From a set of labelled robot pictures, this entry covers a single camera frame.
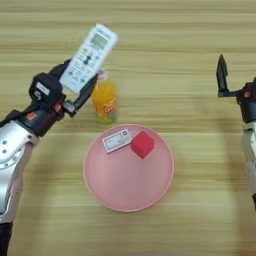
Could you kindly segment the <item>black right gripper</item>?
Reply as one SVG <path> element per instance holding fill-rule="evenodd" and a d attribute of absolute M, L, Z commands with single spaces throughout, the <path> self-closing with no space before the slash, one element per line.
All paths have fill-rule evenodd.
<path fill-rule="evenodd" d="M 219 56 L 216 79 L 219 97 L 236 97 L 237 91 L 230 91 L 227 84 L 228 69 L 223 55 Z M 242 119 L 245 123 L 256 121 L 256 78 L 247 82 L 241 89 L 238 100 L 241 109 Z"/>

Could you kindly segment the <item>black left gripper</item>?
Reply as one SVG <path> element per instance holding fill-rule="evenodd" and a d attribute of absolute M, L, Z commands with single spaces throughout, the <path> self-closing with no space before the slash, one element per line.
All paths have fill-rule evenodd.
<path fill-rule="evenodd" d="M 55 66 L 50 70 L 50 74 L 60 78 L 70 63 L 70 59 Z M 4 123 L 16 121 L 22 127 L 33 133 L 37 137 L 43 137 L 51 127 L 66 114 L 73 117 L 75 113 L 90 98 L 96 85 L 98 75 L 91 78 L 81 89 L 78 98 L 74 101 L 74 111 L 69 111 L 63 104 L 56 103 L 50 107 L 40 104 L 30 104 L 24 111 L 12 110 L 5 118 Z"/>

